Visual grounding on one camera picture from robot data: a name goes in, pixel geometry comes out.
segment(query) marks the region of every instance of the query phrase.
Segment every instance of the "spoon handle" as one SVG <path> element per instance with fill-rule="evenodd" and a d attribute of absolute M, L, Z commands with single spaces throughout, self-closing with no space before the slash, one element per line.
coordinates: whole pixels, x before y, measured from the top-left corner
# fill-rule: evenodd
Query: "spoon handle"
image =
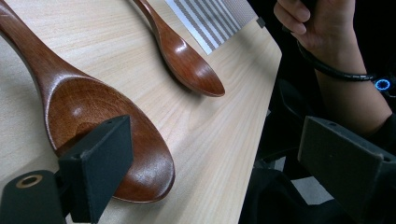
<path fill-rule="evenodd" d="M 169 32 L 173 32 L 171 28 L 165 23 L 165 21 L 158 15 L 158 13 L 152 8 L 146 0 L 134 0 L 134 3 L 140 8 L 140 10 L 145 14 L 148 19 L 151 28 L 153 29 L 153 33 L 158 41 L 160 41 L 160 31 L 168 30 Z"/>
<path fill-rule="evenodd" d="M 3 0 L 0 0 L 0 34 L 6 37 L 30 69 L 43 101 L 47 100 L 59 76 L 65 76 L 65 68 L 81 74 L 49 49 Z"/>

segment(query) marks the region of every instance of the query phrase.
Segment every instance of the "brown wooden spoon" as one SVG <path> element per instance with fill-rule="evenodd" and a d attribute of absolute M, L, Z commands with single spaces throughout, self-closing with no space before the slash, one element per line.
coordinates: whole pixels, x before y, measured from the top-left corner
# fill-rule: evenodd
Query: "brown wooden spoon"
<path fill-rule="evenodd" d="M 215 71 L 155 12 L 146 0 L 134 0 L 148 19 L 158 46 L 175 77 L 189 89 L 207 96 L 224 95 Z"/>
<path fill-rule="evenodd" d="M 61 59 L 3 0 L 0 31 L 30 68 L 57 156 L 102 121 L 130 115 L 134 162 L 114 197 L 151 203 L 167 195 L 175 180 L 172 156 L 158 130 L 130 99 Z"/>

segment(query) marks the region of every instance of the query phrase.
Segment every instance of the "human hand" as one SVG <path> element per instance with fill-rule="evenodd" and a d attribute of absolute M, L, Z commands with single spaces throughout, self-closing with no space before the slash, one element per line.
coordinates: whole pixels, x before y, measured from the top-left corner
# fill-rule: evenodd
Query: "human hand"
<path fill-rule="evenodd" d="M 355 0 L 318 0 L 311 11 L 301 0 L 278 0 L 274 7 L 276 17 L 302 46 L 334 67 L 360 55 L 354 12 Z"/>

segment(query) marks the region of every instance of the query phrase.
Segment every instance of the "light wood surface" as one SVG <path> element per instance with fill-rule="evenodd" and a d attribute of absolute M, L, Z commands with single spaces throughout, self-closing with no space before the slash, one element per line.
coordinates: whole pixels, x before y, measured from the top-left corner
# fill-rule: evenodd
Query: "light wood surface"
<path fill-rule="evenodd" d="M 251 21 L 207 56 L 163 0 L 149 2 L 212 66 L 224 96 L 199 95 L 178 83 L 132 2 L 7 1 L 63 59 L 138 105 L 174 158 L 175 184 L 163 200 L 112 199 L 100 223 L 237 223 L 280 50 L 267 30 Z M 41 102 L 22 60 L 0 38 L 0 189 L 41 169 L 58 169 Z"/>

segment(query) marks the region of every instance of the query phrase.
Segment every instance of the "black and white stripes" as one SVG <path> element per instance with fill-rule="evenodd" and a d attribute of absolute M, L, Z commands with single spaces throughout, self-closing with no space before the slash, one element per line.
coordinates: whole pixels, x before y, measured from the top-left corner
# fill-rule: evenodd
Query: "black and white stripes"
<path fill-rule="evenodd" d="M 206 54 L 251 21 L 256 13 L 246 0 L 166 0 Z"/>

